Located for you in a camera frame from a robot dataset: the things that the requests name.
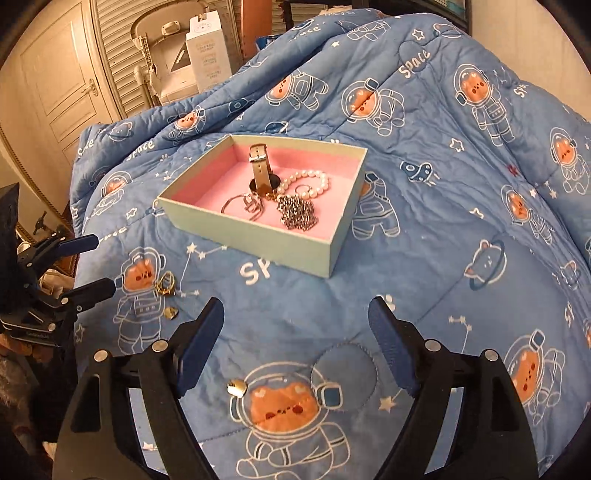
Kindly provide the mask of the gold ring cluster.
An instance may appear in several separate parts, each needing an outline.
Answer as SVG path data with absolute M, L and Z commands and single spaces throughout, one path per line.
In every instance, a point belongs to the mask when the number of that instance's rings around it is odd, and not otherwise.
M 174 274 L 167 270 L 163 275 L 154 283 L 154 291 L 160 296 L 173 295 L 176 288 L 176 278 Z

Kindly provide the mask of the small gold heart charm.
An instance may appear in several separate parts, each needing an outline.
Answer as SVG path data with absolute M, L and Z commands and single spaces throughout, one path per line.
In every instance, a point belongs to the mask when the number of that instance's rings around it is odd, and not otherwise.
M 177 308 L 169 306 L 163 310 L 162 315 L 165 319 L 172 321 L 177 317 L 178 313 Z

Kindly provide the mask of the silver gold heart pendant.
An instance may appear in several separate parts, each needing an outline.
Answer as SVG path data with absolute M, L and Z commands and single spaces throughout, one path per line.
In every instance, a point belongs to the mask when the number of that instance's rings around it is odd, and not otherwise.
M 249 385 L 242 379 L 230 379 L 228 383 L 226 383 L 226 391 L 231 397 L 235 397 L 237 399 L 243 398 L 247 392 Z

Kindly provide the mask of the blue space bear quilt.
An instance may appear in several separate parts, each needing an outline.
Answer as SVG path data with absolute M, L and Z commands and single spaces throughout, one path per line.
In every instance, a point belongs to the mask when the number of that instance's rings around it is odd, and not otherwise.
M 367 149 L 328 278 L 177 229 L 158 204 L 240 134 Z M 139 354 L 221 300 L 181 404 L 223 479 L 376 475 L 412 400 L 370 330 L 375 297 L 451 351 L 497 351 L 540 473 L 589 413 L 590 124 L 439 16 L 318 16 L 207 92 L 87 128 L 70 203 L 76 234 L 99 240 L 77 283 L 116 288 L 76 322 L 80 367 L 98 350 Z

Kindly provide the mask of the rose gold bangle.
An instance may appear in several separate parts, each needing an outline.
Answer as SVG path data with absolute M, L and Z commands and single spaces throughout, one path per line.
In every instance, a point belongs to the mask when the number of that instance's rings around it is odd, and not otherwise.
M 232 196 L 221 206 L 221 214 L 247 221 L 255 221 L 262 211 L 263 205 L 252 193 Z

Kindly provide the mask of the white panel door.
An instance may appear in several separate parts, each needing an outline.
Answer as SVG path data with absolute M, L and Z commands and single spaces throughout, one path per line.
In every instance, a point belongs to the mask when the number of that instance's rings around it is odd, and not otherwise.
M 91 3 L 49 2 L 1 68 L 1 140 L 11 160 L 61 212 L 80 135 L 119 118 L 96 46 Z

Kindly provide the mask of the mint box pink lining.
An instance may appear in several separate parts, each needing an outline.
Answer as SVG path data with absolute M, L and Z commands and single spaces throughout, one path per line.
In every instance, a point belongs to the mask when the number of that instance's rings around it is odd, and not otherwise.
M 367 152 L 310 139 L 226 135 L 157 201 L 180 230 L 328 278 L 362 193 Z

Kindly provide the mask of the cream baby chair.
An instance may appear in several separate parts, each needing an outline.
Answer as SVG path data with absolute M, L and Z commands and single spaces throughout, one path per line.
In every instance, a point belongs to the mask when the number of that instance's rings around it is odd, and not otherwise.
M 142 71 L 135 69 L 135 77 L 152 105 L 197 95 L 186 35 L 190 31 L 190 20 L 207 10 L 202 1 L 166 1 L 133 22 L 131 39 L 146 64 Z

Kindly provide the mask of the white tall carton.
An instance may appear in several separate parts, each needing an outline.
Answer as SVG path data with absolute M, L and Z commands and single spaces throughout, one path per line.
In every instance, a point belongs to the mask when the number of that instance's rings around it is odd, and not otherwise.
M 228 50 L 217 11 L 204 12 L 190 19 L 185 44 L 199 92 L 231 77 Z

